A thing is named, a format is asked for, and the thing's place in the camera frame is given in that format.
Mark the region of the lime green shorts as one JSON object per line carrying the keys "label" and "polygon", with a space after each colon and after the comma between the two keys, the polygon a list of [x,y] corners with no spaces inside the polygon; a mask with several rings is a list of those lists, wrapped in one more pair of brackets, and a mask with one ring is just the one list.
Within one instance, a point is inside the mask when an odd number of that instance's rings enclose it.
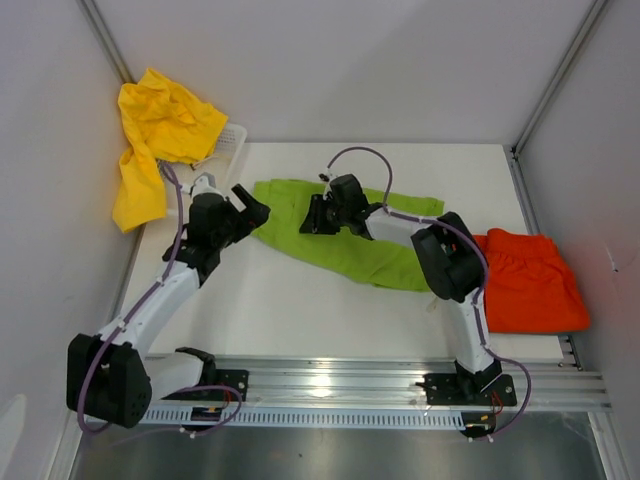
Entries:
{"label": "lime green shorts", "polygon": [[369,241],[344,228],[335,235],[301,234],[311,196],[324,185],[297,179],[272,179],[254,184],[252,195],[270,209],[268,221],[253,236],[296,260],[359,283],[376,287],[427,292],[418,259],[411,247]]}

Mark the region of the orange shorts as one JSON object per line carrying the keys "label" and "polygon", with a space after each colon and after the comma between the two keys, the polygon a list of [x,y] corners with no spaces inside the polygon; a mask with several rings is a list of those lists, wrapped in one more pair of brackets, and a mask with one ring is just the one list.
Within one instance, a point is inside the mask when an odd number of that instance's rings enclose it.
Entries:
{"label": "orange shorts", "polygon": [[546,335],[589,328],[575,275],[549,237],[492,228],[474,239],[489,265],[490,332]]}

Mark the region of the teal green shorts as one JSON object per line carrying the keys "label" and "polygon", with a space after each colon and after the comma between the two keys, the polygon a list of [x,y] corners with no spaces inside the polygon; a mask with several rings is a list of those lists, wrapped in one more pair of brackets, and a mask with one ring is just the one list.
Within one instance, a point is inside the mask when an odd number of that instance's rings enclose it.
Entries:
{"label": "teal green shorts", "polygon": [[437,308],[439,306],[439,303],[440,303],[440,299],[439,298],[437,298],[437,297],[433,298],[430,301],[430,303],[428,304],[428,306],[426,307],[426,312],[428,314],[433,314],[437,310]]}

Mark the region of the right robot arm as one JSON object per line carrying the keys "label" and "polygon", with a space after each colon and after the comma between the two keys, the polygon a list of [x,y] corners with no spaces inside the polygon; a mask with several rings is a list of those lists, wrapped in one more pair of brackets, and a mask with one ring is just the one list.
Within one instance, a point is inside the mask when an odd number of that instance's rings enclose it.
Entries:
{"label": "right robot arm", "polygon": [[324,192],[311,196],[299,232],[335,235],[347,229],[369,241],[412,249],[427,286],[449,305],[458,395],[468,403],[481,402],[491,394],[502,367],[488,342],[488,261],[461,217],[454,212],[416,216],[384,201],[371,203],[352,174],[320,178]]}

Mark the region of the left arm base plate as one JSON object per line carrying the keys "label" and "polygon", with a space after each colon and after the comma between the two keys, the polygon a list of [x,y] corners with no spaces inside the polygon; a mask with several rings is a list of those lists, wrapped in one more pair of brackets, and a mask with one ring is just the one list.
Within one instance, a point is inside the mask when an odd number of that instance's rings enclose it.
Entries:
{"label": "left arm base plate", "polygon": [[[249,387],[249,372],[239,369],[218,369],[215,376],[209,380],[201,380],[198,386],[227,386],[237,390],[242,400],[246,400]],[[222,390],[202,390],[176,392],[163,397],[163,400],[192,401],[192,402],[234,402],[233,393]]]}

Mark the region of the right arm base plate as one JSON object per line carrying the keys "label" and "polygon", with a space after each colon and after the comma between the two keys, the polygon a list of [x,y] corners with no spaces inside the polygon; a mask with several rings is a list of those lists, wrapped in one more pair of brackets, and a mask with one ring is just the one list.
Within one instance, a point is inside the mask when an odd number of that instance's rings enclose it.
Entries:
{"label": "right arm base plate", "polygon": [[506,374],[499,374],[486,386],[479,386],[473,380],[458,374],[427,373],[415,386],[425,393],[427,404],[431,406],[517,405],[513,379]]}

